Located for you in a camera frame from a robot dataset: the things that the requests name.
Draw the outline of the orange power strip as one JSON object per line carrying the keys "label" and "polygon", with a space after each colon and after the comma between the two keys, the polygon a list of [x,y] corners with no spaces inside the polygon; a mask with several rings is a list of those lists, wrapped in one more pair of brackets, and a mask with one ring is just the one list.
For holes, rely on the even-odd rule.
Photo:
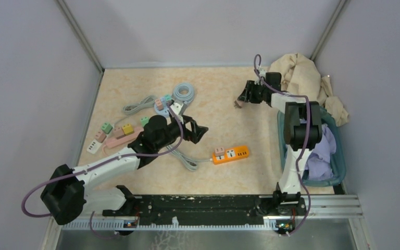
{"label": "orange power strip", "polygon": [[242,145],[225,149],[225,154],[223,156],[215,156],[213,152],[211,158],[214,165],[220,165],[248,157],[249,148],[246,145]]}

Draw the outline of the pink plug adapter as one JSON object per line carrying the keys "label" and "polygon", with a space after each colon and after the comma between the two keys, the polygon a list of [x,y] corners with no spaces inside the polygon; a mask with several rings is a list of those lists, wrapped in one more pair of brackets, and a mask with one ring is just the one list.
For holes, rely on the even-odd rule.
{"label": "pink plug adapter", "polygon": [[241,109],[243,107],[243,105],[244,105],[244,102],[242,102],[242,101],[239,101],[239,100],[234,101],[235,108]]}
{"label": "pink plug adapter", "polygon": [[225,154],[225,148],[224,147],[216,147],[214,149],[214,155],[215,156],[223,156]]}

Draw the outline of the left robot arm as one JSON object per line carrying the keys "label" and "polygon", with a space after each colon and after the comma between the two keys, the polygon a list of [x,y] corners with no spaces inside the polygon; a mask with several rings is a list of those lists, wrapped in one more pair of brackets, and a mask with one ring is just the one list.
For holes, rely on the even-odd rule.
{"label": "left robot arm", "polygon": [[55,169],[41,193],[41,200],[58,225],[65,225],[82,214],[97,211],[127,216],[134,212],[134,195],[121,185],[97,191],[100,184],[127,172],[138,170],[157,157],[168,145],[176,147],[183,140],[197,144],[209,128],[184,115],[178,101],[168,106],[170,119],[162,115],[149,118],[135,140],[118,153],[84,166],[64,164]]}

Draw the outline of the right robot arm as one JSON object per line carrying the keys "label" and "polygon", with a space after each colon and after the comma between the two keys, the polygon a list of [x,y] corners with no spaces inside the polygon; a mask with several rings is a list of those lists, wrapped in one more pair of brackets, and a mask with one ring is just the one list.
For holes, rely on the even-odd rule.
{"label": "right robot arm", "polygon": [[312,150],[322,139],[322,124],[318,102],[311,102],[305,95],[294,95],[281,90],[279,72],[255,70],[257,80],[248,80],[244,90],[234,101],[236,108],[245,103],[265,102],[284,115],[283,139],[287,146],[283,174],[273,193],[273,210],[287,214],[298,204],[302,175]]}

